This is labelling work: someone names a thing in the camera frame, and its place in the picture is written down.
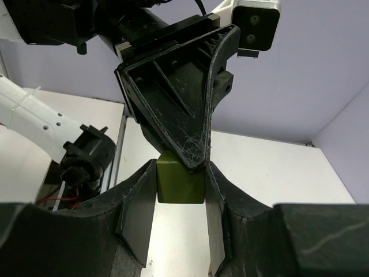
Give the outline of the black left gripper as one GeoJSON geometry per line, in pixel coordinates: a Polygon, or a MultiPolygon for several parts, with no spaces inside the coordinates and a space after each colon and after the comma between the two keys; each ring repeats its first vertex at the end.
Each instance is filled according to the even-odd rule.
{"type": "Polygon", "coordinates": [[[152,13],[120,21],[117,75],[135,120],[159,151],[173,152],[189,171],[210,159],[212,114],[230,93],[226,70],[240,29],[220,27],[214,13],[168,25],[152,13]]]}

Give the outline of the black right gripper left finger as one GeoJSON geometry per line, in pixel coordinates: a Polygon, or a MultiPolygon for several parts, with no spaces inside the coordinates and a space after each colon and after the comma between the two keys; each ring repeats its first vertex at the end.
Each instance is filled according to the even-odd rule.
{"type": "Polygon", "coordinates": [[[75,208],[1,204],[2,276],[140,276],[156,202],[156,161],[75,208]]]}

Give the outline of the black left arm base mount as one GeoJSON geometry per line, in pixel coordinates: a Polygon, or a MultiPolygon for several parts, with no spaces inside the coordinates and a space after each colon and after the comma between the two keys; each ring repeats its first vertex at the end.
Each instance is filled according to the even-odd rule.
{"type": "Polygon", "coordinates": [[[61,184],[65,186],[65,197],[57,197],[61,186],[52,190],[44,197],[36,200],[36,205],[49,201],[71,202],[68,208],[74,208],[85,200],[89,200],[101,192],[101,180],[106,170],[114,161],[117,146],[106,134],[108,126],[101,129],[93,125],[82,124],[81,135],[75,142],[65,142],[66,150],[59,168],[61,184]]]}

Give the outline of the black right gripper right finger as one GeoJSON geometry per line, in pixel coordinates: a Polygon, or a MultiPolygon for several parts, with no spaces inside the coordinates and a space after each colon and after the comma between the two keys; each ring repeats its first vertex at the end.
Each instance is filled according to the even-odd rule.
{"type": "Polygon", "coordinates": [[[210,264],[214,276],[367,276],[368,206],[268,207],[205,169],[210,264]]]}

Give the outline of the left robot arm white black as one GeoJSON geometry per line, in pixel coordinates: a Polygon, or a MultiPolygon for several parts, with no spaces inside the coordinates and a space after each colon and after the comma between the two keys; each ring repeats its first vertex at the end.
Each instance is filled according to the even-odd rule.
{"type": "Polygon", "coordinates": [[[48,89],[122,99],[159,151],[196,173],[210,159],[216,106],[232,88],[227,61],[241,30],[216,13],[168,24],[163,1],[2,1],[1,39],[31,46],[48,89]]]}

